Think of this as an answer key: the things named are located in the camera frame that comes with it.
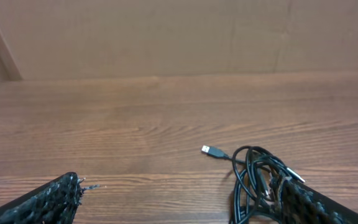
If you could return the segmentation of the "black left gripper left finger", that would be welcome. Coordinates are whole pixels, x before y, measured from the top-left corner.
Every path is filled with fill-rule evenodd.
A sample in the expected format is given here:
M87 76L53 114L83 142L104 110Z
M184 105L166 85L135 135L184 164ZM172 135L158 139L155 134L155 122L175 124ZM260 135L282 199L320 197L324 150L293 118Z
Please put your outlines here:
M77 173L67 172L0 206L0 224L72 224L85 192L100 187L82 187L83 181Z

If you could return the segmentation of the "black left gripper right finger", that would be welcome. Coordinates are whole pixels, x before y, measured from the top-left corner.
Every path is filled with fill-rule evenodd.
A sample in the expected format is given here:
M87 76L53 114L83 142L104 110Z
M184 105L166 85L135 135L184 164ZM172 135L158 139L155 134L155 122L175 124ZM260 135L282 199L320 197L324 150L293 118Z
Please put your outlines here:
M290 177L274 178L273 210L280 223L358 224L358 213Z

